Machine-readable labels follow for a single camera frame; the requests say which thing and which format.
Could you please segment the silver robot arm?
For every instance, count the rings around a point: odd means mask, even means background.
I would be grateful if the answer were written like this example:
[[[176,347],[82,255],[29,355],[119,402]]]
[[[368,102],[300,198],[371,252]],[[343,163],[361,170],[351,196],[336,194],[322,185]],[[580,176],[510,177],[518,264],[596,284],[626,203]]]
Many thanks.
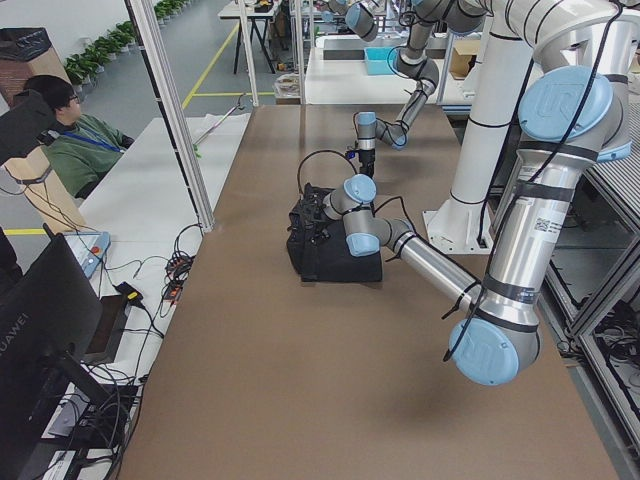
[[[387,122],[373,112],[354,115],[357,133],[359,173],[374,175],[375,146],[378,140],[394,149],[408,143],[409,130],[420,110],[439,84],[439,69],[427,54],[427,43],[440,21],[459,35],[473,32],[484,19],[486,10],[469,1],[413,1],[403,11],[398,23],[409,29],[406,43],[395,49],[393,70],[415,82],[415,90],[393,122]]]
[[[639,13],[616,1],[415,1],[400,17],[409,30],[396,71],[415,92],[394,123],[366,112],[358,144],[402,147],[437,85],[427,43],[438,22],[465,35],[490,29],[447,201],[425,236],[410,222],[377,217],[371,161],[322,200],[325,219],[344,225],[351,255],[381,248],[410,264],[468,309],[449,339],[446,358],[470,380],[496,386],[513,380],[541,349],[536,301],[576,185],[591,165],[631,150],[626,74],[639,40]],[[520,168],[495,234],[486,239],[483,209],[510,121],[517,119]],[[487,243],[484,276],[454,260]]]

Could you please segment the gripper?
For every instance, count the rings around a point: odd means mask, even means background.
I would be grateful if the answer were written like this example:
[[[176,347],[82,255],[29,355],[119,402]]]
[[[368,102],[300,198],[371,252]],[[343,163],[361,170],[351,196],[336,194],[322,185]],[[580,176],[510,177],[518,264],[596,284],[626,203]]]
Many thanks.
[[[319,235],[330,223],[324,212],[323,199],[316,193],[305,195],[299,205],[303,230],[309,235]]]
[[[373,175],[375,172],[376,152],[371,150],[358,150],[358,160],[360,162],[359,173],[364,175]]]

